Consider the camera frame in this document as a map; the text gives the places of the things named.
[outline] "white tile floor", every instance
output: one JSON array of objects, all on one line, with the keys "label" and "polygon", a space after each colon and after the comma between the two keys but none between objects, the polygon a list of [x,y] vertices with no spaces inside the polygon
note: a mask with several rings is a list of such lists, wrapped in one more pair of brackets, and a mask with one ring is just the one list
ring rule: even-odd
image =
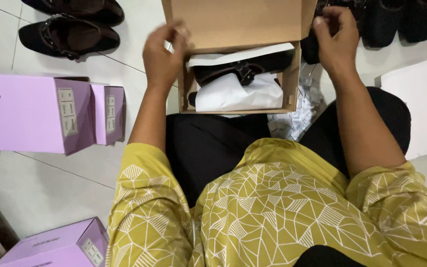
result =
[{"label": "white tile floor", "polygon": [[[18,28],[48,16],[19,0],[0,0],[0,72],[89,76],[94,82],[124,86],[129,133],[146,88],[141,51],[147,34],[164,22],[164,14],[160,0],[119,3],[126,12],[126,21],[115,27],[122,38],[121,46],[77,63],[23,47]],[[407,45],[396,37],[392,45],[380,51],[361,44],[357,68],[366,85],[379,85],[380,75],[426,59],[427,41]],[[327,73],[318,66],[314,77],[320,81],[326,101],[333,101],[335,93]],[[168,113],[177,110],[177,88],[173,87]],[[69,157],[0,152],[0,210],[20,237],[90,216],[99,216],[106,225],[124,145],[94,145]],[[427,156],[414,163],[427,176]]]}]

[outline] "black pants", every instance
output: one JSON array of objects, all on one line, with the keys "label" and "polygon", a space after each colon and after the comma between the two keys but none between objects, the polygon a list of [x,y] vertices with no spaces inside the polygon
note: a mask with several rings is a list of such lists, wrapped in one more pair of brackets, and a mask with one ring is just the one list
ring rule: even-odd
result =
[{"label": "black pants", "polygon": [[[405,103],[380,88],[368,88],[385,124],[406,154],[411,116]],[[175,114],[167,118],[166,154],[190,207],[204,187],[231,172],[246,148],[258,139],[271,137],[265,114],[238,118],[217,115]],[[333,102],[313,123],[300,143],[348,176]]]}]

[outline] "plastic packet pile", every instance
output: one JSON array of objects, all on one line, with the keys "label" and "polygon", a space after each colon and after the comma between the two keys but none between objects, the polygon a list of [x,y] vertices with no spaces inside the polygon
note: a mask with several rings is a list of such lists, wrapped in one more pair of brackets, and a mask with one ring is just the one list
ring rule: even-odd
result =
[{"label": "plastic packet pile", "polygon": [[319,89],[300,85],[296,112],[268,115],[271,137],[299,141],[311,126],[316,115],[314,109],[320,106],[322,99]]}]

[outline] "white tissue paper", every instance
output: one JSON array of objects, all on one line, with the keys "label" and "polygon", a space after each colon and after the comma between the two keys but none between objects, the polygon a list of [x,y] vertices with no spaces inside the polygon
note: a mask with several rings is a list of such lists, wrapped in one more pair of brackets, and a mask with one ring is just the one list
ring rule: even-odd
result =
[{"label": "white tissue paper", "polygon": [[284,43],[279,45],[270,45],[260,48],[249,49],[231,54],[198,54],[192,55],[187,67],[194,66],[215,66],[227,64],[248,58],[256,58],[268,54],[273,54],[282,51],[294,50],[291,43]]},{"label": "white tissue paper", "polygon": [[296,112],[268,115],[271,137],[299,141],[312,125],[315,109],[320,106],[322,99],[319,89],[300,85]]},{"label": "white tissue paper", "polygon": [[274,81],[276,74],[255,76],[242,86],[234,73],[221,76],[200,88],[195,98],[197,112],[275,109],[283,106],[283,90]]}]

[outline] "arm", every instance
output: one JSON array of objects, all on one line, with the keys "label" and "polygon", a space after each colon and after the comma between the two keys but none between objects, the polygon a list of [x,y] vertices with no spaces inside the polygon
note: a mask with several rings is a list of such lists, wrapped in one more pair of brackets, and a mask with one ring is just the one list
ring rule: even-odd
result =
[{"label": "arm", "polygon": [[[338,28],[331,37],[330,28]],[[427,266],[427,188],[401,152],[355,70],[359,34],[351,12],[328,7],[314,21],[319,57],[337,93],[337,118],[353,177],[346,198],[376,227],[392,264]]]},{"label": "arm", "polygon": [[[175,77],[182,66],[186,51],[186,30],[177,33],[175,25],[164,25],[154,31],[146,41],[143,59],[148,88],[141,102],[130,143],[153,145],[166,150],[166,100]],[[164,48],[164,40],[174,40],[174,53]]]},{"label": "arm", "polygon": [[[351,11],[328,7],[314,20],[319,57],[334,83],[337,118],[350,176],[370,167],[393,168],[406,162],[394,136],[373,104],[355,68],[359,32]],[[338,28],[334,37],[330,29]]]},{"label": "arm", "polygon": [[[164,153],[166,99],[180,69],[186,39],[175,25],[153,32],[143,57],[148,77],[138,117],[125,148],[108,219],[110,267],[187,266],[193,250],[187,200]],[[164,49],[174,36],[175,53]]]}]

